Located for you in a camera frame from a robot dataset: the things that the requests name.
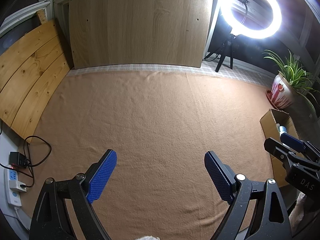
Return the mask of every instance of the screw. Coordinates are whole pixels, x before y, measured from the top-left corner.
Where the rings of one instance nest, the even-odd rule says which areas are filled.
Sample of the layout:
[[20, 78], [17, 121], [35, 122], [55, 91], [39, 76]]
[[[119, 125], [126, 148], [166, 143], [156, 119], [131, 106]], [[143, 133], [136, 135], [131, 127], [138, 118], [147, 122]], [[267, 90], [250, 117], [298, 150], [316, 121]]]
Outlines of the screw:
[[83, 173], [78, 173], [77, 175], [76, 175], [76, 179], [77, 180], [81, 180], [81, 179], [83, 179], [84, 178], [84, 174]]
[[245, 180], [245, 176], [243, 174], [237, 174], [237, 179], [239, 180]]
[[53, 182], [53, 178], [47, 178], [47, 179], [45, 180], [45, 182], [46, 182], [46, 184], [50, 184], [50, 183]]
[[272, 185], [276, 184], [276, 181], [274, 179], [268, 179], [268, 182]]

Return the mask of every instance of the blue gripper pad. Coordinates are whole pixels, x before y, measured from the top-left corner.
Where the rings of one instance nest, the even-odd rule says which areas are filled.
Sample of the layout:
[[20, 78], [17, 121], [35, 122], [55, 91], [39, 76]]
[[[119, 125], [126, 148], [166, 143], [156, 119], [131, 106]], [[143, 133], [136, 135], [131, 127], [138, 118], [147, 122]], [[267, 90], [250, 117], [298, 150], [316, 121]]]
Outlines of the blue gripper pad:
[[100, 198], [101, 193], [117, 164], [116, 152], [114, 150], [109, 151], [109, 154], [89, 181], [87, 200], [90, 204], [92, 204], [94, 200]]
[[299, 153], [303, 153], [306, 150], [303, 142], [291, 136], [290, 134], [281, 134], [280, 141]]
[[204, 166], [206, 167], [220, 197], [230, 205], [233, 202], [233, 188], [236, 181], [230, 172], [220, 161], [217, 155], [210, 151], [204, 155]]

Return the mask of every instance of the blue power outlet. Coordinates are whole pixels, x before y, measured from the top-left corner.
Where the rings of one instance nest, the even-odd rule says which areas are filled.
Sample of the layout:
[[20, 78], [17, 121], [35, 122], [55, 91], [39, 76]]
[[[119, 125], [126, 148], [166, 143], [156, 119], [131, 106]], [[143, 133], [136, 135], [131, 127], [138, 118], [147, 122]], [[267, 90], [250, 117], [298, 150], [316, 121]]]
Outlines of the blue power outlet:
[[17, 180], [17, 172], [16, 171], [10, 171], [9, 172], [9, 179]]

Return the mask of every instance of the cardboard box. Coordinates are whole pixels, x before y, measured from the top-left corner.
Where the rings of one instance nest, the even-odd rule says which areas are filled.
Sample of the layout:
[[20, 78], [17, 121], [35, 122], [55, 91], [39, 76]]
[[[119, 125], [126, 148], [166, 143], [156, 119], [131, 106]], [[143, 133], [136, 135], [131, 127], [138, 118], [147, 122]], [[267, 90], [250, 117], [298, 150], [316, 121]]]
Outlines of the cardboard box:
[[[281, 126], [286, 127], [287, 133], [293, 137], [299, 139], [296, 128], [294, 127], [293, 121], [289, 114], [284, 111], [279, 111], [276, 109], [269, 109], [268, 112], [260, 119], [260, 123], [267, 138], [272, 137], [273, 139], [280, 142], [280, 133], [276, 126], [279, 123]], [[270, 154], [273, 176], [279, 187], [288, 185], [289, 183], [285, 181], [286, 171], [282, 166], [282, 162], [276, 157]]]

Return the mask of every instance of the spider plant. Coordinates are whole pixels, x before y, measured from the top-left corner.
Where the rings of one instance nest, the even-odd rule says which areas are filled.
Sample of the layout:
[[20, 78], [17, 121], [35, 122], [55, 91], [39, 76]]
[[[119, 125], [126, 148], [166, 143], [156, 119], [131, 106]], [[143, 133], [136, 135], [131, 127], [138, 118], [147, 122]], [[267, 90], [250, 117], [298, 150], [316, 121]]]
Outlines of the spider plant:
[[302, 94], [305, 91], [318, 104], [313, 94], [310, 93], [310, 90], [320, 93], [320, 91], [315, 90], [311, 87], [313, 80], [310, 79], [309, 77], [312, 74], [302, 69], [301, 62], [299, 60], [296, 60], [293, 57], [290, 50], [289, 50], [290, 57], [289, 58], [286, 57], [285, 62], [283, 62], [283, 60], [275, 52], [267, 49], [265, 51], [266, 52], [264, 52], [263, 54], [267, 54], [268, 56], [264, 58], [272, 59], [277, 63], [277, 65], [280, 68], [279, 73], [288, 81], [291, 87], [306, 100], [306, 102], [310, 105], [312, 111], [315, 113], [316, 110], [313, 104], [311, 103], [311, 101], [305, 95]]

